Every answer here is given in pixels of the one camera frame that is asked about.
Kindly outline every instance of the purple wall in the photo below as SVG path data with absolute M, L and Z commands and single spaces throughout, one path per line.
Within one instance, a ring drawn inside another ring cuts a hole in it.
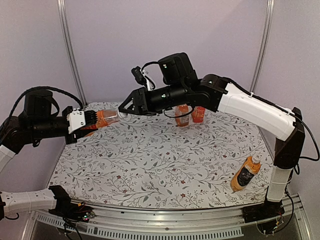
M 276 1 L 256 94 L 283 107 L 298 107 L 320 144 L 320 1 Z M 274 137 L 267 135 L 272 147 Z M 309 134 L 303 155 L 316 157 Z M 320 162 L 302 159 L 290 189 L 299 193 L 314 239 L 320 236 Z
M 249 88 L 267 2 L 256 0 L 66 1 L 75 58 L 89 102 L 121 101 L 139 87 L 131 69 L 186 52 L 209 73 Z M 163 86 L 157 66 L 148 70 Z
M 76 94 L 56 1 L 0 1 L 0 122 L 27 88 L 53 86 Z M 61 109 L 76 104 L 54 93 Z M 19 105 L 15 114 L 22 110 Z M 64 145 L 64 138 L 28 145 L 0 173 L 0 191 L 26 192 L 46 187 Z M 0 221 L 0 238 L 21 237 L 25 219 Z

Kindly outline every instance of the bottle cap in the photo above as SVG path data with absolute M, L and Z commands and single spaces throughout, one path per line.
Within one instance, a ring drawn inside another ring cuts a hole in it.
M 128 116 L 128 113 L 125 113 L 125 112 L 120 112 L 119 109 L 118 109 L 118 116 L 120 119 L 124 119 Z
M 252 156 L 252 162 L 254 164 L 258 164 L 258 163 L 260 163 L 260 161 L 261 161 L 261 155 L 255 154 L 255 155 Z

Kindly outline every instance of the floral pattern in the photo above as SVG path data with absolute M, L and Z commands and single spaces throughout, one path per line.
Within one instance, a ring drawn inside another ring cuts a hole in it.
M 90 110 L 117 109 L 116 102 Z M 248 156 L 261 170 L 232 193 L 230 181 Z M 67 145 L 50 185 L 74 199 L 155 209 L 216 208 L 263 202 L 273 161 L 258 128 L 236 116 L 206 111 L 203 123 L 129 115 Z

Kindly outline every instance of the plastic bottle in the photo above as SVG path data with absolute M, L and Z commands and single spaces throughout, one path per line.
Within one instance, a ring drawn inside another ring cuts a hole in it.
M 100 129 L 107 127 L 113 123 L 119 122 L 121 119 L 125 118 L 128 114 L 119 112 L 116 110 L 100 110 L 96 112 L 97 122 L 96 124 L 82 127 L 81 129 Z M 86 137 L 93 135 L 95 132 L 90 132 Z
M 189 125 L 189 115 L 183 116 L 183 117 L 178 117 L 178 116 L 187 114 L 188 112 L 189 112 L 189 108 L 186 104 L 179 105 L 179 106 L 175 107 L 175 116 L 177 117 L 175 119 L 175 121 L 179 127 L 185 127 L 185 126 Z
M 192 120 L 194 123 L 203 123 L 205 117 L 205 108 L 202 106 L 196 106 L 192 112 Z
M 232 188 L 233 192 L 244 189 L 250 180 L 259 172 L 261 168 L 260 160 L 261 156 L 259 154 L 249 156 L 246 159 L 230 182 L 230 187 Z

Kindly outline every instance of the ventilation grille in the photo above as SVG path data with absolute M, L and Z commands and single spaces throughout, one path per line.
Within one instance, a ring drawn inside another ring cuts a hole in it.
M 37 220 L 39 222 L 57 227 L 64 228 L 64 221 L 55 216 L 49 216 L 42 213 L 38 213 Z M 69 231 L 75 231 L 74 228 L 67 227 Z M 208 231 L 205 233 L 185 233 L 183 235 L 179 233 L 137 233 L 137 232 L 125 232 L 120 230 L 111 230 L 103 227 L 95 227 L 88 225 L 86 230 L 78 228 L 79 232 L 83 232 L 87 235 L 96 236 L 110 240 L 223 240 L 242 237 L 243 233 L 240 227 L 234 227 L 230 229 L 224 229 L 220 231 Z

